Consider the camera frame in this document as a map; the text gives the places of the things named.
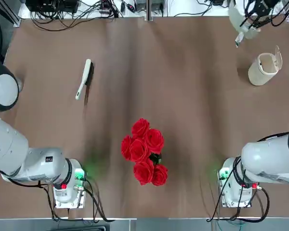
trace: red rose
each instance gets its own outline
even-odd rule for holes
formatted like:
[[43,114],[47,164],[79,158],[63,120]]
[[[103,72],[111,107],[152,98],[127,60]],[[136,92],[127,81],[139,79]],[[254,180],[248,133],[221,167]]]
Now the red rose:
[[127,135],[121,142],[121,153],[126,160],[131,160],[130,145],[131,137]]
[[155,186],[160,186],[166,183],[167,177],[168,177],[168,169],[163,165],[155,165],[154,172],[153,172],[153,178],[152,178],[152,184]]
[[150,183],[153,177],[154,166],[150,159],[146,161],[135,164],[134,166],[134,176],[139,180],[141,185]]
[[131,161],[142,162],[149,157],[150,152],[143,140],[135,139],[130,145],[130,154],[131,154],[130,158]]
[[162,148],[164,146],[164,138],[159,130],[150,129],[144,137],[146,144],[148,145],[148,149],[156,154],[160,154]]
[[140,118],[132,127],[131,133],[133,137],[142,138],[144,134],[149,130],[150,124],[146,119]]

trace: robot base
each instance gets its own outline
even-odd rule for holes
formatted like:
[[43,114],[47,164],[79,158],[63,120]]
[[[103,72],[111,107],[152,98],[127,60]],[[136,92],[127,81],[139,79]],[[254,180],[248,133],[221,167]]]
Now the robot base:
[[72,176],[65,189],[53,187],[53,194],[56,208],[83,208],[85,203],[85,173],[80,163],[75,159],[70,159],[72,164]]
[[[223,193],[221,196],[221,202],[223,207],[230,207],[230,208],[237,207],[241,195],[242,186],[237,183],[233,174],[229,176],[233,168],[234,160],[235,160],[234,158],[228,158],[224,162],[223,168],[219,170],[219,172],[217,173],[220,192],[222,191],[222,188],[227,178],[229,178],[228,182],[226,183],[223,189]],[[251,203],[249,203],[251,195],[252,195],[252,188],[249,189],[243,188],[239,207],[251,207]]]

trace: brush handle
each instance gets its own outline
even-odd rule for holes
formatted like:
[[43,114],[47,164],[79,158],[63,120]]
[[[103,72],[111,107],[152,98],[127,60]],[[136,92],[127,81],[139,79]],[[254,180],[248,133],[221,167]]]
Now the brush handle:
[[86,84],[87,82],[87,79],[88,79],[88,75],[89,75],[89,71],[90,71],[90,67],[91,67],[91,59],[87,59],[86,60],[86,64],[85,64],[85,68],[83,69],[83,73],[82,73],[82,79],[81,79],[81,83],[80,83],[80,86],[78,88],[78,91],[76,93],[76,100],[79,100],[80,98],[80,94],[81,94],[81,91],[83,89],[83,86]]

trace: table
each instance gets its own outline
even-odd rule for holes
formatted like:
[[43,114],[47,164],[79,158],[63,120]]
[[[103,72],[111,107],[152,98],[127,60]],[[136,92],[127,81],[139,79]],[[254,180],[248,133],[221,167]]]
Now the table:
[[[214,171],[224,160],[249,141],[289,130],[289,24],[266,26],[239,48],[235,37],[224,17],[94,20],[58,33],[25,20],[5,61],[24,89],[1,116],[31,147],[61,147],[78,159],[96,179],[109,218],[209,217],[218,195]],[[252,86],[248,67],[275,45],[283,68],[266,85]],[[95,71],[84,105],[75,94],[87,58]],[[163,187],[140,186],[120,154],[122,138],[140,117],[165,138]],[[289,185],[263,187],[269,216],[289,217]],[[222,209],[221,216],[234,212]],[[92,217],[91,201],[70,214]],[[241,215],[259,217],[257,200]],[[0,177],[0,218],[49,217],[42,190]]]

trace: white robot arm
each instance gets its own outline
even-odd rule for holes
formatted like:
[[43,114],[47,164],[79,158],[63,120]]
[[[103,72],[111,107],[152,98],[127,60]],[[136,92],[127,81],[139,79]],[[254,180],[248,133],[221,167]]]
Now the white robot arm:
[[85,174],[59,148],[29,148],[28,140],[0,119],[0,173],[6,181],[42,180],[53,185],[56,206],[81,208]]
[[224,207],[250,206],[253,183],[289,183],[289,132],[247,143],[241,157],[225,161],[218,179]]

